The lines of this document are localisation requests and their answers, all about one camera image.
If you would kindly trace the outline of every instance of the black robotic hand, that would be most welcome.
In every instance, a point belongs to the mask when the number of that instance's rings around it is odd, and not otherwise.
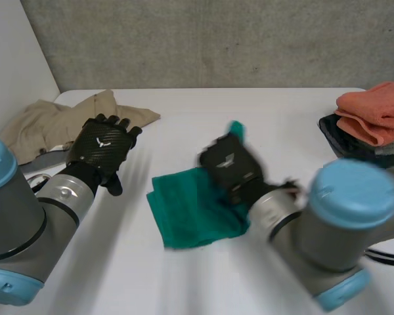
[[[123,119],[117,123],[119,120],[114,115],[107,119],[103,114],[88,119],[66,159],[68,168],[73,165],[84,171],[93,170],[95,176],[90,180],[106,187],[113,196],[123,192],[116,172],[142,133],[139,127],[127,132],[130,120]]]
[[[200,164],[228,192],[233,204],[244,202],[251,207],[259,198],[279,188],[286,189],[293,197],[299,192],[293,181],[280,186],[266,183],[258,161],[232,133],[218,138],[202,152]]]

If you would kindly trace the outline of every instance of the orange towel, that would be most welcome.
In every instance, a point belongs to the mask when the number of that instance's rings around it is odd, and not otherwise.
[[[372,146],[394,141],[394,82],[368,91],[349,92],[337,99],[337,126]]]

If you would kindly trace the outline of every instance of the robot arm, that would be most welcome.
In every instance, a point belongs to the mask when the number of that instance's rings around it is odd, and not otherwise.
[[[0,142],[0,303],[30,303],[92,206],[99,186],[122,193],[116,171],[141,133],[128,119],[88,120],[67,167],[35,196],[14,156]]]
[[[229,167],[219,167],[234,156]],[[249,207],[248,220],[301,285],[331,311],[362,291],[370,275],[360,258],[374,243],[394,238],[394,169],[341,159],[316,175],[300,211],[292,196],[265,183],[254,157],[234,138],[217,139],[200,156],[231,203]]]

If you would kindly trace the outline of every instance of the stack of towels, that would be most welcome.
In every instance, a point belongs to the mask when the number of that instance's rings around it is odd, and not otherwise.
[[[334,153],[384,168],[394,166],[394,82],[345,93],[337,106],[334,114],[319,121]]]

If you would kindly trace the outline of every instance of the logo on robotic hand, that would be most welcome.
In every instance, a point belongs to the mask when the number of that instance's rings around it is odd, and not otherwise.
[[[235,156],[235,155],[234,155],[233,153],[232,153],[232,154],[229,154],[228,156],[226,156],[226,161],[220,163],[220,164],[217,165],[216,167],[218,167],[218,168],[222,168],[222,167],[227,168],[227,167],[230,167],[231,165],[234,164],[234,156]]]
[[[111,145],[111,142],[103,143],[103,142],[101,142],[101,141],[99,140],[99,138],[97,138],[97,142],[98,142],[98,144],[99,144],[99,148],[102,148],[103,146],[110,146],[110,145]]]

